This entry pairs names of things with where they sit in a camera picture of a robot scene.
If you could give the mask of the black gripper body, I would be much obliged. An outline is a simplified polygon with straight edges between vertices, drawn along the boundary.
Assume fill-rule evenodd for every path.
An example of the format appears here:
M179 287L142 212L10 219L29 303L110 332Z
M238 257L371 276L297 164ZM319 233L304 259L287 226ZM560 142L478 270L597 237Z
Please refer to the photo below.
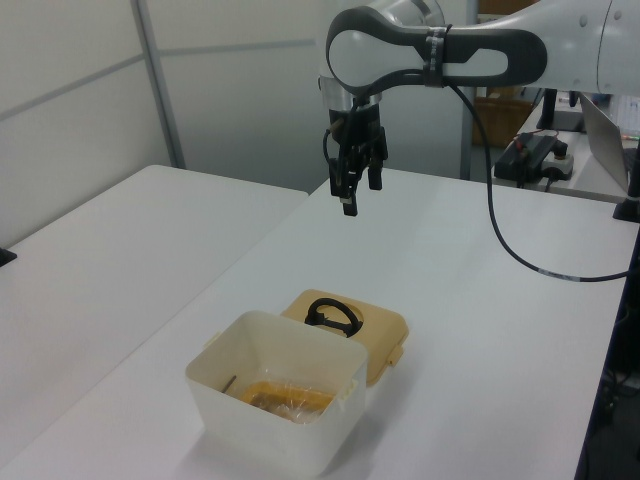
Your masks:
M339 152L347 156L353 149L359 153L373 152L382 160L388 159L386 134L380 123L378 104L366 105L356 110L352 116L348 111L329 111L330 124L342 120L332 133L332 138L339 145Z

